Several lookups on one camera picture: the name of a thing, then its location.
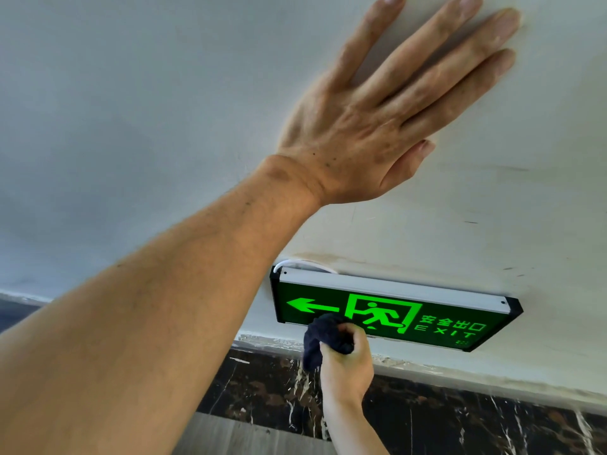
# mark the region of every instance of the emergency exit light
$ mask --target emergency exit light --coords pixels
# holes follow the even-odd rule
[[[518,299],[318,271],[270,273],[276,318],[307,325],[340,313],[374,337],[472,351],[522,312]]]

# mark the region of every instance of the gray wooden floor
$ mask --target gray wooden floor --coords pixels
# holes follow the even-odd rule
[[[333,444],[206,414],[194,414],[173,455],[336,455]]]

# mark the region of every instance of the cleaning rag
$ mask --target cleaning rag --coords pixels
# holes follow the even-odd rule
[[[314,371],[322,364],[320,342],[326,343],[341,354],[354,351],[354,340],[348,332],[340,332],[338,326],[352,320],[337,313],[327,313],[317,317],[308,324],[308,330],[303,337],[303,370]]]

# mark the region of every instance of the wall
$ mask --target wall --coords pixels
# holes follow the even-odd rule
[[[442,0],[410,0],[367,69]],[[241,180],[372,0],[0,0],[0,289],[55,297]],[[327,207],[283,256],[509,294],[472,354],[377,354],[607,394],[607,0],[487,0],[516,68],[383,198]],[[300,340],[264,283],[243,332]]]

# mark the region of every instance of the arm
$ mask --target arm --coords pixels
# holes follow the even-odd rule
[[[373,379],[373,361],[365,331],[353,324],[340,329],[354,337],[354,351],[344,355],[321,344],[323,413],[338,454],[388,455],[362,414],[362,398]]]
[[[378,197],[426,138],[514,61],[518,14],[491,17],[398,91],[482,0],[452,0],[363,84],[352,77],[404,0],[378,0],[306,95],[278,154],[214,204],[0,336],[3,453],[167,453],[207,390],[267,268],[326,204]],[[229,271],[246,262],[238,284]]]

